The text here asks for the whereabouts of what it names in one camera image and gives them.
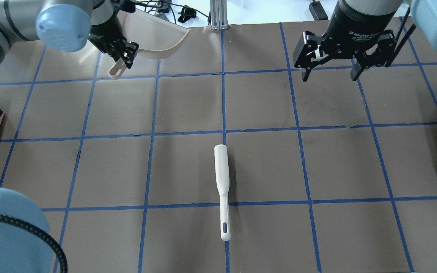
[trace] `blue tape grid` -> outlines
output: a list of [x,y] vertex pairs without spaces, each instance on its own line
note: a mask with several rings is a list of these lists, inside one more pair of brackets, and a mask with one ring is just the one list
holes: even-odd
[[[366,107],[367,116],[369,118],[369,124],[359,124],[357,126],[351,126],[351,128],[371,128],[373,132],[373,138],[376,145],[376,149],[378,152],[380,164],[382,166],[382,170],[385,177],[385,183],[389,192],[388,198],[366,198],[366,199],[333,199],[333,200],[314,200],[311,197],[310,191],[309,191],[309,184],[308,184],[308,175],[307,175],[307,169],[306,169],[306,161],[305,161],[305,154],[303,150],[302,145],[302,135],[301,132],[303,130],[324,130],[324,129],[344,129],[347,128],[347,126],[314,126],[314,127],[301,127],[299,118],[298,118],[298,111],[296,106],[296,100],[294,95],[294,87],[293,87],[293,81],[291,73],[293,71],[298,71],[299,69],[295,69],[290,67],[289,63],[289,57],[288,57],[288,49],[286,45],[286,38],[284,34],[283,24],[279,23],[280,31],[281,31],[281,37],[283,40],[284,45],[284,51],[286,56],[286,63],[287,63],[287,69],[270,69],[270,70],[257,70],[257,71],[225,71],[225,50],[224,50],[224,30],[221,30],[221,49],[222,49],[222,70],[221,72],[212,72],[212,73],[190,73],[190,74],[172,74],[172,75],[160,75],[160,67],[161,62],[158,61],[157,71],[156,75],[149,75],[149,76],[135,76],[135,77],[123,77],[121,79],[143,79],[143,78],[156,78],[156,89],[155,89],[155,97],[154,97],[154,111],[153,111],[153,122],[152,122],[152,130],[151,133],[144,133],[140,135],[85,135],[85,129],[87,125],[87,120],[90,112],[90,107],[92,103],[92,96],[94,93],[95,84],[97,81],[108,81],[110,79],[108,78],[97,78],[97,71],[99,69],[100,60],[102,57],[102,54],[99,54],[99,59],[97,61],[97,65],[95,68],[94,77],[92,79],[78,79],[78,80],[62,80],[62,81],[37,81],[38,73],[40,71],[43,59],[45,57],[45,53],[47,50],[47,47],[43,49],[43,52],[40,57],[40,61],[38,63],[38,67],[35,73],[35,76],[31,82],[24,82],[24,83],[0,83],[0,86],[8,86],[8,85],[31,85],[28,96],[26,98],[25,105],[23,107],[23,111],[21,114],[21,118],[19,120],[19,124],[17,126],[17,130],[15,132],[14,138],[9,140],[0,140],[0,142],[8,142],[12,143],[7,160],[5,162],[5,167],[3,168],[2,176],[0,179],[0,187],[2,187],[4,179],[5,179],[5,173],[7,170],[7,166],[10,162],[12,152],[14,150],[14,145],[17,142],[39,142],[39,141],[70,141],[70,140],[79,140],[80,146],[79,151],[77,154],[74,172],[72,176],[72,182],[71,182],[71,188],[69,190],[68,194],[68,201],[66,207],[61,208],[44,208],[42,211],[50,212],[50,211],[61,211],[65,212],[64,215],[64,221],[62,225],[62,232],[59,238],[59,243],[63,243],[65,229],[66,229],[66,221],[68,219],[68,213],[71,211],[100,211],[100,210],[135,210],[135,209],[142,209],[143,210],[143,221],[142,221],[142,230],[141,230],[141,242],[140,242],[140,252],[139,252],[139,263],[138,263],[138,272],[141,273],[142,271],[142,263],[143,263],[143,253],[144,253],[144,241],[145,241],[145,233],[146,233],[146,219],[147,219],[147,210],[148,209],[172,209],[172,208],[191,208],[191,207],[215,207],[219,206],[218,203],[199,203],[199,204],[162,204],[162,205],[148,205],[148,198],[149,198],[149,182],[151,179],[151,163],[152,163],[152,153],[153,153],[153,142],[155,136],[160,135],[195,135],[195,134],[207,134],[207,133],[221,133],[223,134],[223,143],[226,144],[226,133],[239,133],[239,132],[266,132],[266,131],[294,131],[296,130],[298,132],[298,140],[299,140],[299,147],[300,147],[300,153],[302,157],[302,168],[303,168],[303,176],[305,177],[305,188],[307,191],[307,200],[291,200],[291,201],[268,201],[268,202],[231,202],[231,206],[273,206],[273,205],[281,205],[281,204],[304,204],[309,205],[309,213],[310,213],[310,222],[311,222],[311,228],[312,228],[312,237],[314,242],[314,251],[316,255],[317,260],[317,267],[318,271],[321,272],[321,259],[319,254],[319,247],[318,247],[318,240],[317,240],[317,234],[316,234],[316,228],[314,224],[314,213],[313,213],[313,204],[336,204],[336,203],[351,203],[351,202],[391,202],[394,215],[396,218],[396,222],[399,228],[399,234],[401,236],[402,244],[404,247],[404,252],[406,254],[406,259],[409,265],[409,269],[411,271],[414,271],[414,267],[412,265],[412,261],[409,256],[409,250],[408,245],[406,242],[406,239],[404,238],[404,232],[402,231],[402,224],[401,220],[399,218],[399,214],[397,212],[396,208],[396,201],[420,201],[420,200],[437,200],[437,196],[421,196],[421,197],[394,197],[392,193],[392,189],[390,187],[390,182],[387,175],[387,170],[385,169],[385,163],[382,157],[381,147],[378,142],[378,138],[375,132],[375,128],[378,127],[397,127],[397,126],[437,126],[437,122],[418,122],[418,123],[390,123],[390,124],[374,124],[371,115],[368,108],[368,103],[366,101],[362,83],[360,80],[357,81],[359,90],[362,96],[362,99],[364,100],[364,104]],[[430,82],[426,76],[426,73],[424,72],[423,66],[437,66],[437,62],[434,63],[422,63],[420,62],[420,59],[418,57],[418,54],[416,53],[415,47],[411,41],[411,39],[408,39],[409,44],[411,46],[411,49],[414,52],[414,56],[416,57],[416,63],[415,64],[393,64],[393,67],[408,67],[408,66],[418,66],[421,70],[421,73],[423,75],[423,78],[425,80],[426,85],[428,86],[428,89],[430,91],[430,94],[433,98],[433,101],[435,105],[437,106],[437,100],[435,97],[434,92],[432,91]],[[328,69],[351,69],[352,66],[342,66],[342,67],[316,67],[314,70],[328,70]],[[289,78],[289,85],[291,89],[291,98],[293,103],[293,110],[295,115],[295,121],[296,121],[296,127],[287,127],[287,128],[255,128],[255,129],[245,129],[245,130],[227,130],[226,129],[226,103],[225,103],[225,76],[228,74],[245,74],[245,73],[269,73],[269,72],[288,72],[288,78]],[[158,90],[159,90],[159,79],[160,78],[169,78],[169,77],[188,77],[188,76],[208,76],[208,75],[222,75],[222,130],[221,131],[196,131],[196,132],[173,132],[173,133],[155,133],[156,128],[156,110],[157,110],[157,100],[158,100]],[[31,95],[33,93],[33,89],[35,88],[35,85],[40,84],[49,84],[49,83],[67,83],[67,82],[89,82],[92,81],[92,89],[90,92],[90,97],[88,101],[87,111],[85,114],[85,121],[82,129],[82,135],[80,137],[75,138],[35,138],[35,139],[22,139],[18,138],[19,131],[21,129],[21,125],[23,123],[24,116],[26,114],[26,110],[28,108],[28,104],[31,99]],[[80,153],[82,151],[83,142],[84,140],[90,140],[90,139],[99,139],[99,138],[133,138],[133,137],[151,137],[151,143],[149,148],[149,158],[148,158],[148,173],[147,173],[147,180],[146,180],[146,192],[145,192],[145,200],[143,206],[106,206],[106,207],[71,207],[71,199],[72,199],[72,193],[73,193],[73,187],[75,184],[75,178],[78,171],[78,165],[80,161]],[[53,272],[56,273],[57,270],[57,261],[55,261]],[[225,271],[226,273],[230,273],[230,249],[229,249],[229,243],[225,243]]]

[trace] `black device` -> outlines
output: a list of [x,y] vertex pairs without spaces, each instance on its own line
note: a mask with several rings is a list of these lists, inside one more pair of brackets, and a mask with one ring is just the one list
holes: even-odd
[[328,15],[320,2],[311,2],[309,10],[315,21],[328,20]]
[[180,17],[178,18],[178,22],[185,23],[192,18],[196,18],[196,10],[184,5],[182,11],[178,13]]
[[[392,57],[397,43],[392,30],[384,30],[394,14],[363,14],[345,0],[339,0],[326,33],[316,36],[305,31],[296,45],[294,67],[301,68],[302,80],[308,80],[311,69],[332,59],[357,59],[350,72],[353,81],[365,69],[383,66]],[[375,45],[375,51],[367,54],[366,51]]]
[[171,5],[171,0],[166,0],[163,1],[161,0],[161,7],[156,8],[156,10],[158,11],[158,13],[163,12],[163,13],[168,13],[170,12],[170,5]]

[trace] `white brush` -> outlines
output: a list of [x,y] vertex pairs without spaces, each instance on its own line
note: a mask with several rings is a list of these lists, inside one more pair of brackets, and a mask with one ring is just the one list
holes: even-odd
[[230,240],[230,216],[229,216],[229,159],[227,146],[217,145],[215,151],[215,177],[217,189],[220,195],[220,237],[224,241]]

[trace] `cable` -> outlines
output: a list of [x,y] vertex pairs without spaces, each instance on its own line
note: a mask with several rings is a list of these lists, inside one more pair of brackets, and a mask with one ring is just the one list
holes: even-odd
[[156,10],[156,8],[151,8],[149,11],[147,11],[146,13],[150,13],[150,12],[152,12],[152,11],[154,11],[154,14],[156,14],[156,12],[158,12],[157,10]]
[[138,0],[129,0],[129,2],[133,3],[137,6],[148,7],[148,8],[160,8],[161,0],[148,0],[148,1],[138,1]]
[[144,7],[144,12],[146,12],[146,9],[148,8],[149,3],[151,3],[151,0],[149,0],[149,1],[146,3],[146,7]]
[[392,64],[392,62],[394,62],[394,60],[396,59],[397,55],[399,54],[399,52],[401,51],[402,47],[404,46],[404,44],[407,42],[407,40],[409,39],[409,37],[411,36],[411,34],[414,32],[414,30],[416,29],[416,25],[412,24],[412,26],[409,28],[409,30],[407,31],[407,33],[404,35],[404,37],[402,38],[402,40],[399,42],[399,45],[397,46],[396,50],[394,51],[394,53],[392,54],[392,57],[390,58],[390,60],[388,60],[385,63],[385,67],[390,67],[390,65]]
[[407,18],[409,17],[409,13],[411,13],[411,7],[407,8],[406,15],[404,15],[404,19],[402,20],[401,27],[399,27],[399,31],[397,31],[396,42],[399,41],[399,37],[401,36],[402,29],[406,25]]
[[57,241],[55,241],[48,233],[46,233],[44,230],[38,228],[37,226],[34,226],[26,221],[20,220],[18,218],[14,218],[11,216],[7,216],[4,214],[0,214],[0,223],[5,223],[8,225],[15,226],[16,228],[21,228],[24,231],[27,231],[36,237],[40,238],[42,241],[44,241],[55,254],[57,255],[57,259],[60,263],[60,273],[68,273],[68,263],[65,256],[65,253],[58,244]]
[[173,10],[173,7],[171,5],[170,5],[170,9],[171,9],[171,13],[173,14],[173,20],[175,20],[175,24],[176,24],[175,11]]

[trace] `metal post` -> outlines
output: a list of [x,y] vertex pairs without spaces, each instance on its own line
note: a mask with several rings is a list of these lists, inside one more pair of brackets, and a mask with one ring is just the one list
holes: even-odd
[[227,0],[210,0],[210,19],[212,30],[228,29]]

